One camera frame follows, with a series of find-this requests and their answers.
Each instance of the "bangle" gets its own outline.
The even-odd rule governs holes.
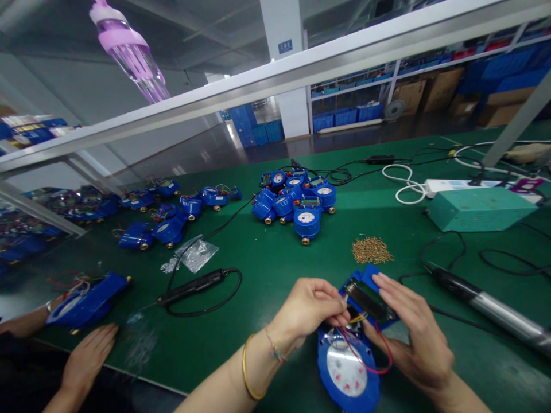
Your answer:
[[[245,387],[247,388],[247,393],[249,393],[249,397],[253,399],[255,402],[258,402],[259,400],[263,399],[264,396],[266,396],[267,390],[261,395],[256,395],[249,386],[249,382],[247,381],[247,368],[245,367],[245,357],[247,355],[247,345],[249,344],[249,341],[251,341],[251,338],[254,337],[254,334],[251,334],[247,341],[245,342],[245,345],[243,346],[243,378],[245,380]]]
[[[48,314],[52,314],[52,302],[53,300],[49,300],[47,303],[46,303],[46,311],[48,312]]]
[[[272,349],[271,356],[274,357],[275,359],[278,359],[280,363],[283,363],[286,359],[284,358],[284,356],[281,355],[280,351],[277,349],[277,346],[274,344],[273,340],[271,339],[270,334],[268,334],[268,327],[266,327],[265,330],[266,330],[266,337],[268,337],[268,340],[270,340],[270,344],[271,344],[271,349]]]

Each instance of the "plastic bag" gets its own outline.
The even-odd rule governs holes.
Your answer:
[[[180,264],[183,263],[186,267],[188,267],[189,271],[196,274],[219,250],[217,246],[212,245],[211,243],[203,240],[195,241],[202,236],[202,234],[197,235],[195,238],[191,238],[191,240],[188,240],[182,244],[177,250],[174,251],[174,256],[170,259],[170,261],[161,266],[161,270],[166,274],[172,273],[180,254],[182,254],[188,245],[194,243],[180,259],[176,271],[180,269]]]

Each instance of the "white wire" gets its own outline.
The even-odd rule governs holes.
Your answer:
[[[455,159],[455,161],[463,166],[466,166],[466,167],[470,167],[470,168],[473,168],[473,169],[482,169],[479,165],[475,164],[475,163],[466,163],[466,162],[463,162],[462,160],[458,159],[457,156],[463,152],[464,150],[469,150],[469,149],[474,149],[476,148],[477,146],[483,146],[483,145],[489,145],[490,143],[495,143],[495,141],[492,141],[492,142],[483,142],[483,143],[477,143],[475,145],[472,145],[472,146],[466,146],[466,147],[463,147],[461,149],[458,149],[457,152],[455,152],[453,158]],[[517,141],[517,143],[550,143],[550,141]],[[493,168],[493,167],[485,167],[484,168],[485,171],[489,171],[489,172],[501,172],[501,173],[504,173],[504,174],[509,174],[509,171],[508,170],[505,170],[505,169],[498,169],[498,168]],[[527,178],[526,175],[523,175],[523,174],[519,174],[519,173],[516,173],[516,172],[511,172],[510,173],[512,176],[516,176],[518,178]],[[551,180],[547,179],[547,178],[543,178],[543,177],[539,177],[539,178],[542,178],[543,180],[547,181],[547,182],[551,182]]]
[[[398,167],[398,168],[402,168],[402,169],[405,169],[409,172],[409,176],[407,177],[407,179],[403,179],[403,178],[397,178],[397,177],[393,177],[393,176],[390,176],[390,175],[387,175],[385,173],[385,171],[390,168],[390,167]],[[412,181],[412,176],[413,176],[413,171],[410,167],[406,166],[406,165],[401,165],[400,163],[394,163],[392,165],[387,165],[383,168],[383,170],[381,171],[382,174],[387,177],[388,179],[391,179],[391,180],[394,180],[394,181],[403,181],[405,183],[407,183],[408,185],[407,186],[404,186],[402,189],[400,189],[395,197],[396,197],[396,200],[400,203],[400,204],[404,204],[404,205],[415,205],[415,204],[418,204],[419,202],[421,202],[423,199],[425,199],[426,197],[426,189],[425,189],[425,185],[423,184],[420,184],[419,182],[415,182],[415,181]],[[414,192],[417,192],[419,194],[421,194],[421,198],[419,198],[417,201],[412,201],[412,202],[407,202],[407,201],[402,201],[400,199],[400,193],[403,191],[403,190],[406,190],[406,189],[411,189],[412,191]]]

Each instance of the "person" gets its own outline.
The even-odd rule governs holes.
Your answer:
[[[379,286],[382,299],[409,329],[410,345],[386,339],[401,372],[440,412],[490,412],[453,371],[453,353],[423,297],[381,273],[374,275],[373,281]],[[243,346],[237,350],[175,413],[252,411],[281,367],[281,360],[300,347],[306,336],[324,321],[344,327],[349,320],[347,304],[335,287],[326,280],[300,278],[273,321],[247,340],[246,351]],[[363,329],[367,338],[388,356],[381,336],[371,324],[363,321]]]
[[[95,329],[70,355],[39,351],[27,343],[26,339],[46,325],[49,313],[62,301],[58,297],[28,314],[0,323],[2,412],[127,411],[127,400],[118,391],[94,386],[115,344],[115,324]]]

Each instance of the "woman's left hand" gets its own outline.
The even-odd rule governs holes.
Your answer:
[[[350,321],[347,304],[338,290],[320,278],[299,278],[267,327],[270,334],[298,348],[323,321],[344,327]]]

